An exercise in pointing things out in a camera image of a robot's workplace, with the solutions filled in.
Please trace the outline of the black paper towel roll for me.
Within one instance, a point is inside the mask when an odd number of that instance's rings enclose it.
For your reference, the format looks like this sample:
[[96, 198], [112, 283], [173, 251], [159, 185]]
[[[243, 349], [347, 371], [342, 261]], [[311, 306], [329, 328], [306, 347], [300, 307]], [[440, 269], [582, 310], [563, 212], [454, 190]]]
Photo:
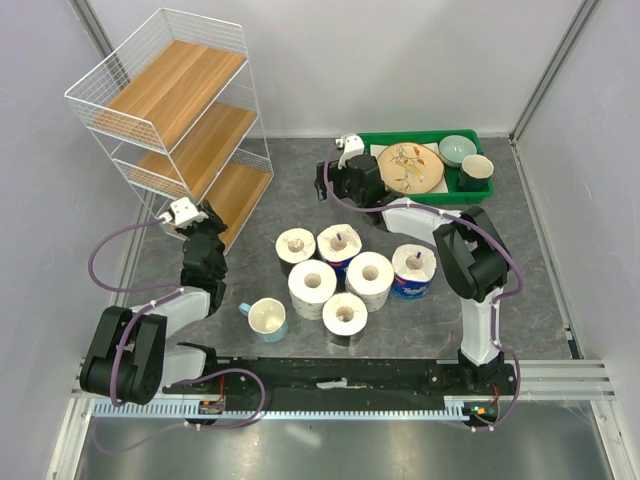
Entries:
[[278, 236], [275, 249], [280, 260], [295, 265], [314, 257], [316, 239], [314, 234], [307, 229], [292, 228]]

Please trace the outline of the black roll front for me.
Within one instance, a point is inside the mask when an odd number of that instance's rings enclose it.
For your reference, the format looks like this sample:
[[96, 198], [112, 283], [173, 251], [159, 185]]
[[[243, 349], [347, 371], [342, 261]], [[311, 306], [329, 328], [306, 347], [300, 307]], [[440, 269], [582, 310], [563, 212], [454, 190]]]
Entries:
[[334, 345], [350, 347], [358, 343], [364, 334], [367, 320], [365, 303], [352, 293], [335, 294], [323, 306], [325, 334]]

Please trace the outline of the white wire wooden shelf rack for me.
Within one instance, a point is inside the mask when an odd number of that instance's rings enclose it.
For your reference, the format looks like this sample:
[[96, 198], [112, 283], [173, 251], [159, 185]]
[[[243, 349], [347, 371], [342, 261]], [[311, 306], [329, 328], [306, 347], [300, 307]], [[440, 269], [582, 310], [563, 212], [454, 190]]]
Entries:
[[64, 94], [143, 205], [208, 202], [231, 247], [274, 177], [241, 25], [160, 8]]

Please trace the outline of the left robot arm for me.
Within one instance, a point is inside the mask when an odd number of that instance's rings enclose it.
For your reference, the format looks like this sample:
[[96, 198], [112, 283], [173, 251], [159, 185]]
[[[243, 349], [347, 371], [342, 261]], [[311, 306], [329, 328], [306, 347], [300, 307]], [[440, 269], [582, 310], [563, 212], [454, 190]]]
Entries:
[[[156, 225], [171, 227], [184, 238], [179, 282], [124, 288], [98, 278], [94, 262], [107, 242], [129, 231]], [[109, 306], [102, 312], [80, 371], [83, 391], [107, 397], [118, 408], [126, 403], [145, 405], [161, 386], [172, 383], [163, 379], [166, 338], [220, 308], [228, 272], [221, 234], [227, 229], [209, 201], [196, 204], [182, 197], [158, 218], [121, 228], [94, 247], [87, 269], [90, 279], [100, 288], [112, 293], [165, 288], [172, 292], [136, 309]]]

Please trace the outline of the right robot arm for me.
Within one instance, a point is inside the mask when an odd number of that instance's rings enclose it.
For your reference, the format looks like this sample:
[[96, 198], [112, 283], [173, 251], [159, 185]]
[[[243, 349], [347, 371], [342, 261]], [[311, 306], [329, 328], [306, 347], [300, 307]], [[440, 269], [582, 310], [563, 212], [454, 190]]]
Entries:
[[332, 198], [383, 231], [435, 248], [447, 284], [461, 300], [459, 384], [473, 394], [489, 387], [504, 365], [500, 300], [506, 295], [508, 274], [519, 271], [488, 214], [478, 206], [442, 210], [393, 194], [381, 179], [376, 159], [367, 154], [317, 163], [314, 188], [319, 200]]

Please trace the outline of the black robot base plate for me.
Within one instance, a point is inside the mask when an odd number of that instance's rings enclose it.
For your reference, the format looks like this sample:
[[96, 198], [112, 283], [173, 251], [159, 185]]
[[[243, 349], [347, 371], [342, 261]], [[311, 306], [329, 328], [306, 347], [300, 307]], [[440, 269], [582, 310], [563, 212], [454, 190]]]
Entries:
[[479, 377], [456, 361], [219, 357], [205, 371], [229, 368], [260, 377], [267, 409], [435, 408], [446, 396], [492, 399], [511, 395], [516, 387], [514, 367], [505, 363]]

